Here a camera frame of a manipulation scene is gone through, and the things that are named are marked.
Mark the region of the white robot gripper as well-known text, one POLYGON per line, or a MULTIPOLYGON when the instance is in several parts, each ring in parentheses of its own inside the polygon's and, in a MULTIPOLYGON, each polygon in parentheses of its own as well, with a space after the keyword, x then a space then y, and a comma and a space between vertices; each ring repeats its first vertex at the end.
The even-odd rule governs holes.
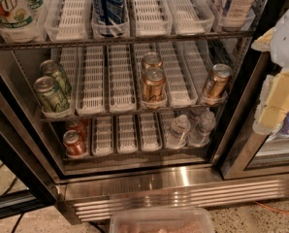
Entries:
MULTIPOLYGON (((289 68, 289 9, 274 28, 253 41, 251 48, 270 50, 273 63, 289 68)), ((259 99, 252 128, 257 134, 270 135, 289 113, 289 70, 267 75, 259 99)))

